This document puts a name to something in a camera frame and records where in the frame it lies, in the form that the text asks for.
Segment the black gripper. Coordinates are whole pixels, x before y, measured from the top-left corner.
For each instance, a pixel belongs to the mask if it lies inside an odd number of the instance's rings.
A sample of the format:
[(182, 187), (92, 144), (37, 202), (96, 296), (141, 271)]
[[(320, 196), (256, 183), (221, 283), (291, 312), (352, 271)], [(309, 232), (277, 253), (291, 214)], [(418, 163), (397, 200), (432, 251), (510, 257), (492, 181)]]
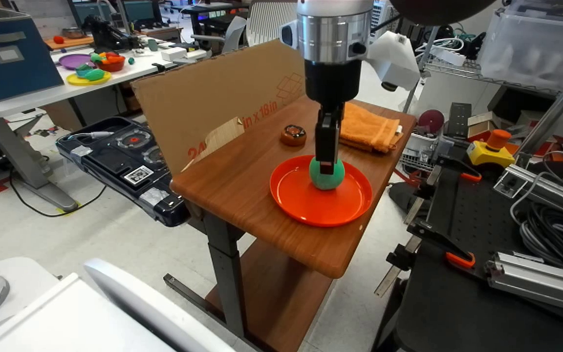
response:
[(361, 63), (305, 63), (305, 93), (318, 105), (315, 128), (315, 161), (320, 175), (332, 175), (338, 159), (338, 118), (342, 107), (359, 91)]

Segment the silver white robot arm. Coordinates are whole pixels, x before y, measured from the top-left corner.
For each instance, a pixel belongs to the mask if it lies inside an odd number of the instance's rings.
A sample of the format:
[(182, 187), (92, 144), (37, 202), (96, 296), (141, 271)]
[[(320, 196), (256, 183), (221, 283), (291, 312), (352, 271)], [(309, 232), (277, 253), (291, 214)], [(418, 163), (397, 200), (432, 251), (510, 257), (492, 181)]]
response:
[(315, 163), (332, 175), (344, 105), (359, 91), (361, 63), (373, 67), (385, 91), (410, 91), (420, 81), (410, 42), (393, 32), (371, 32), (371, 0), (297, 0), (297, 17), (283, 24), (279, 42), (305, 63), (305, 93), (318, 105)]

